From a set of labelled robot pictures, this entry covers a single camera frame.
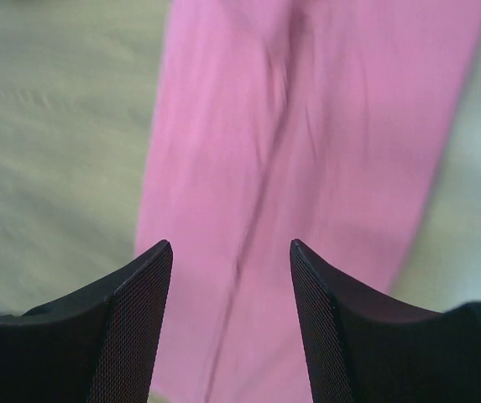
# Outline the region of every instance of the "floor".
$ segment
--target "floor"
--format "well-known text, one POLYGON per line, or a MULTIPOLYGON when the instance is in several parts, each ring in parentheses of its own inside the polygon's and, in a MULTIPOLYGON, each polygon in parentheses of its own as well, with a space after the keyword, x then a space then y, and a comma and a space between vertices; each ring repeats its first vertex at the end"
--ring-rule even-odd
MULTIPOLYGON (((166 7, 0 0, 0 310, 130 260, 166 7)), ((481 55, 394 295, 481 298, 481 55)))

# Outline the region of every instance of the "pink fabric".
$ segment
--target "pink fabric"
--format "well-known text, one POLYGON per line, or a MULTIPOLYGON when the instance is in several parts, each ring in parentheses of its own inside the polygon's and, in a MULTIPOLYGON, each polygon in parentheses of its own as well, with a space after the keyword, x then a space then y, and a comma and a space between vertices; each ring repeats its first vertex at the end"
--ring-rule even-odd
POLYGON ((311 401, 300 238, 388 291, 421 220, 481 0, 174 0, 136 254, 175 252, 153 389, 311 401))

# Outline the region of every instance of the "black mesh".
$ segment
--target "black mesh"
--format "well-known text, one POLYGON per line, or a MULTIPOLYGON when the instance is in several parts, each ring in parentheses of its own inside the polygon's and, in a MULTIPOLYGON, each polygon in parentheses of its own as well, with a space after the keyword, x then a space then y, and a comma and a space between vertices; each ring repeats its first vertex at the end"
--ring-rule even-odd
POLYGON ((87 403, 147 401, 163 313, 149 308, 165 305, 172 259, 169 249, 116 291, 87 403))
POLYGON ((439 314, 377 292, 301 241, 290 258, 315 403, 481 403, 481 302, 439 314))
POLYGON ((353 403, 336 307, 301 259, 291 253, 292 277, 314 403, 353 403))

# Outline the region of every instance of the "beige floor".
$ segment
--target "beige floor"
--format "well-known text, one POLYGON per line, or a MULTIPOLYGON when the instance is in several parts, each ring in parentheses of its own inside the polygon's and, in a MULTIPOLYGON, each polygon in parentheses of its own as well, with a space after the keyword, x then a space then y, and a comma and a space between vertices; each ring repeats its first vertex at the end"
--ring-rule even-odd
MULTIPOLYGON (((0 0, 0 309, 130 259, 166 3, 0 0)), ((394 295, 481 298, 481 58, 394 295)))

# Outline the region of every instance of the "wooden floor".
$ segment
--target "wooden floor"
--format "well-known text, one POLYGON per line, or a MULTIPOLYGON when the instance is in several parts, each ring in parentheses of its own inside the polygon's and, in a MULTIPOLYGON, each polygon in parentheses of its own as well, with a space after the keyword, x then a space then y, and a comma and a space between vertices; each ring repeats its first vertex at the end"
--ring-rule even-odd
MULTIPOLYGON (((0 310, 132 254, 166 0, 0 0, 0 310)), ((481 297, 481 57, 395 295, 481 297)))
POLYGON ((127 263, 165 0, 0 0, 0 309, 127 263))

